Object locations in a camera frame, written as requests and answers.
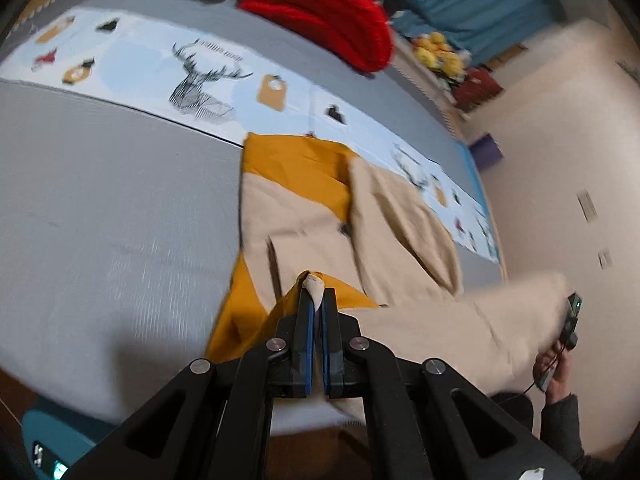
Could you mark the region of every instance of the red cushion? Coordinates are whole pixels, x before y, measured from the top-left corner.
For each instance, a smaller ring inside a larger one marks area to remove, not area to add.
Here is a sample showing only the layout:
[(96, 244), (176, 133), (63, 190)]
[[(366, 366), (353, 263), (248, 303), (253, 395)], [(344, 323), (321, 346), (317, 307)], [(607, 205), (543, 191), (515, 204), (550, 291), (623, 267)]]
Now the red cushion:
[(382, 70), (391, 60), (386, 16), (373, 0), (241, 0), (238, 7), (297, 32), (363, 72)]

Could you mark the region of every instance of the metal screw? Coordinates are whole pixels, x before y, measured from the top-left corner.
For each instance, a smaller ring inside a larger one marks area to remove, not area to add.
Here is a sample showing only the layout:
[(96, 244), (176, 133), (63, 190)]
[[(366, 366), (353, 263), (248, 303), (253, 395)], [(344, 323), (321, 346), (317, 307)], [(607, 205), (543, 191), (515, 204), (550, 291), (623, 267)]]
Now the metal screw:
[(272, 352), (278, 352), (284, 350), (287, 346), (287, 342), (279, 337), (272, 337), (267, 341), (267, 348)]
[(444, 370), (447, 369), (447, 365), (444, 364), (440, 359), (429, 359), (424, 364), (425, 370), (427, 370), (430, 374), (433, 375), (442, 375)]
[(193, 363), (191, 363), (191, 366), (189, 366), (189, 368), (194, 374), (206, 374), (211, 368), (211, 363), (206, 359), (196, 359)]
[(357, 336), (349, 341), (349, 346), (354, 350), (366, 350), (369, 348), (369, 340), (366, 337)]

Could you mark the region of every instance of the hand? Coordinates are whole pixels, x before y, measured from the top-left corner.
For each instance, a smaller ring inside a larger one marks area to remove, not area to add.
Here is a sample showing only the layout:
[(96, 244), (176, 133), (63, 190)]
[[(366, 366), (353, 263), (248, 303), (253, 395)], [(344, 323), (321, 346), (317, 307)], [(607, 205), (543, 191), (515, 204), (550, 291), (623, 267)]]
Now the hand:
[(533, 365), (533, 376), (537, 379), (542, 373), (551, 365), (556, 356), (559, 355), (558, 361), (556, 361), (556, 372), (553, 379), (549, 383), (546, 390), (546, 403), (553, 404), (571, 393), (569, 387), (569, 378), (571, 375), (571, 354), (565, 348), (562, 353), (562, 344), (556, 341), (555, 344), (546, 352), (538, 354), (536, 357), (536, 363)]

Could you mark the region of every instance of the dark sleeve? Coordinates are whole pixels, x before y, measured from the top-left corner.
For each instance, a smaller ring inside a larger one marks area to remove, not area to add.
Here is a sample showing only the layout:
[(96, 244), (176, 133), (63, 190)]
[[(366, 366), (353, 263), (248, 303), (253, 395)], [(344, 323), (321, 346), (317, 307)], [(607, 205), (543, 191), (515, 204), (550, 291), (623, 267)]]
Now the dark sleeve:
[(613, 464), (584, 454), (580, 440), (578, 398), (570, 395), (542, 410), (540, 440), (574, 466), (582, 480), (610, 478)]

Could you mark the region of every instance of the cable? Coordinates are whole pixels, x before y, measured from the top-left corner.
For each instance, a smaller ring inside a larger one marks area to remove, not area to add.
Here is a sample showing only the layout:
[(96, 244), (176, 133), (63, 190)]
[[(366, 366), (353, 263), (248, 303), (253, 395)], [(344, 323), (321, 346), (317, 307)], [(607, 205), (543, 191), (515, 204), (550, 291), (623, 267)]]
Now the cable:
[[(554, 366), (554, 365), (555, 365), (555, 364), (560, 360), (560, 356), (561, 356), (561, 355), (562, 355), (562, 353), (564, 352), (564, 349), (565, 349), (565, 348), (566, 348), (566, 342), (562, 345), (562, 348), (561, 348), (561, 349), (560, 349), (560, 351), (556, 354), (556, 357), (554, 358), (554, 360), (553, 360), (553, 361), (551, 361), (551, 362), (548, 364), (548, 366), (547, 366), (544, 370), (542, 370), (542, 372), (540, 372), (540, 376), (541, 376), (541, 377), (542, 377), (544, 374), (546, 374), (549, 370), (551, 370), (551, 368), (552, 368), (552, 367), (553, 367), (553, 366)], [(507, 402), (508, 400), (516, 399), (517, 397), (522, 397), (522, 396), (527, 395), (527, 394), (529, 393), (529, 390), (530, 390), (530, 389), (532, 389), (532, 388), (536, 385), (536, 382), (538, 382), (538, 379), (535, 379), (535, 380), (534, 380), (534, 381), (529, 385), (529, 387), (528, 387), (526, 390), (524, 390), (522, 393), (520, 393), (520, 394), (515, 394), (515, 395), (514, 395), (514, 396), (512, 396), (512, 397), (508, 397), (508, 398), (506, 398), (506, 399), (503, 399), (503, 400), (501, 400), (500, 402), (496, 402), (496, 404), (497, 404), (498, 406), (500, 406), (501, 404), (504, 404), (504, 403), (505, 403), (505, 402)]]

